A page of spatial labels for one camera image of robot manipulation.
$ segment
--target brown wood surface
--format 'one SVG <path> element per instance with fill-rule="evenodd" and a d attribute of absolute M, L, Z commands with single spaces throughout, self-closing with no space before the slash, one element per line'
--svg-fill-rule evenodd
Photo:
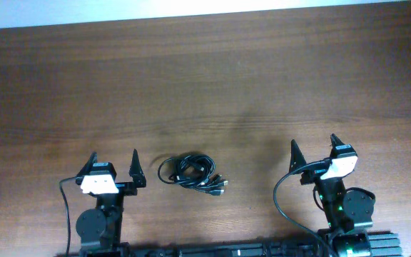
<path fill-rule="evenodd" d="M 276 211 L 290 140 L 308 161 L 329 135 L 360 160 L 346 186 L 373 191 L 374 231 L 411 255 L 411 3 L 261 11 L 0 30 L 0 256 L 66 248 L 58 181 L 92 151 L 127 181 L 137 148 L 148 186 L 126 198 L 122 240 L 211 243 L 299 230 Z M 156 176 L 163 158 L 202 151 L 230 181 L 221 197 Z M 94 206 L 65 188 L 72 251 Z M 299 177 L 280 204 L 327 226 Z"/>

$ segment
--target wooden table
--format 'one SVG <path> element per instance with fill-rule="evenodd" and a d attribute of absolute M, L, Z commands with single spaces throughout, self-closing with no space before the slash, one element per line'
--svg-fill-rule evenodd
<path fill-rule="evenodd" d="M 137 148 L 148 181 L 125 200 L 134 245 L 244 241 L 299 230 L 272 190 L 290 140 L 307 161 L 329 135 L 360 157 L 346 186 L 373 191 L 374 231 L 411 254 L 411 3 L 112 21 L 0 30 L 0 256 L 66 248 L 62 178 L 92 151 L 118 181 Z M 163 158 L 202 151 L 230 181 L 212 197 L 161 183 Z M 289 178 L 281 206 L 327 227 L 312 186 Z M 78 215 L 95 204 L 73 183 Z"/>

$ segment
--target black cable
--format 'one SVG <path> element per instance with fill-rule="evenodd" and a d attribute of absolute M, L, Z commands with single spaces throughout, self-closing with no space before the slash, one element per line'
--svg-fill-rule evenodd
<path fill-rule="evenodd" d="M 280 184 L 281 184 L 287 177 L 289 177 L 290 175 L 293 175 L 293 174 L 299 172 L 301 169 L 309 168 L 309 166 L 314 166 L 314 165 L 316 165 L 316 164 L 318 164 L 318 163 L 319 163 L 319 161 L 309 163 L 309 164 L 307 164 L 307 165 L 305 165 L 305 166 L 302 166 L 302 167 L 300 167 L 300 168 L 297 168 L 297 169 L 295 169 L 294 171 L 291 171 L 291 172 L 287 173 L 286 175 L 284 175 L 284 176 L 277 182 L 277 184 L 276 184 L 275 187 L 274 187 L 274 192 L 273 192 L 274 204 L 275 204 L 275 207 L 277 208 L 278 212 L 279 212 L 283 217 L 285 217 L 289 222 L 291 222 L 292 224 L 296 225 L 297 227 L 299 227 L 299 228 L 303 229 L 304 231 L 308 232 L 309 234 L 311 234 L 316 240 L 318 240 L 321 244 L 324 245 L 324 247 L 326 247 L 326 248 L 328 249 L 329 254 L 333 255 L 334 257 L 338 257 L 338 255 L 336 254 L 336 252 L 334 252 L 334 250 L 329 246 L 329 244 L 326 243 L 316 232 L 310 230 L 309 228 L 301 225 L 300 223 L 294 221 L 292 218 L 288 217 L 288 216 L 282 211 L 282 208 L 278 205 L 278 202 L 277 202 L 277 190 L 278 190 L 278 187 L 280 186 Z"/>
<path fill-rule="evenodd" d="M 165 180 L 161 177 L 161 168 L 164 164 L 173 161 L 172 174 Z M 194 168 L 197 176 L 185 175 L 185 171 Z M 222 186 L 228 185 L 228 181 L 221 180 L 221 175 L 210 178 L 215 171 L 215 162 L 205 154 L 193 154 L 185 157 L 172 157 L 161 163 L 158 168 L 159 179 L 169 185 L 180 185 L 184 188 L 194 189 L 213 196 L 220 196 L 224 193 Z"/>
<path fill-rule="evenodd" d="M 67 223 L 68 223 L 68 245 L 67 245 L 67 247 L 66 247 L 66 255 L 65 255 L 65 257 L 68 257 L 68 256 L 69 256 L 69 246 L 71 245 L 71 221 L 70 221 L 70 219 L 69 219 L 69 206 L 68 206 L 68 201 L 66 200 L 66 195 L 64 194 L 64 191 L 63 191 L 63 183 L 64 183 L 64 182 L 67 182 L 67 181 L 70 181 L 70 180 L 74 180 L 74 179 L 76 179 L 76 178 L 77 178 L 77 177 L 65 178 L 65 179 L 61 180 L 60 183 L 59 183 L 59 185 L 60 185 L 60 192 L 61 192 L 61 195 L 63 195 L 64 205 L 65 205 L 65 207 L 66 207 L 66 221 L 67 221 Z"/>
<path fill-rule="evenodd" d="M 325 210 L 323 209 L 323 207 L 321 207 L 320 204 L 319 204 L 318 201 L 317 201 L 317 194 L 316 194 L 316 192 L 317 192 L 317 186 L 314 186 L 314 187 L 313 187 L 313 200 L 315 200 L 315 204 L 317 205 L 318 208 L 320 208 L 321 211 L 325 211 Z"/>

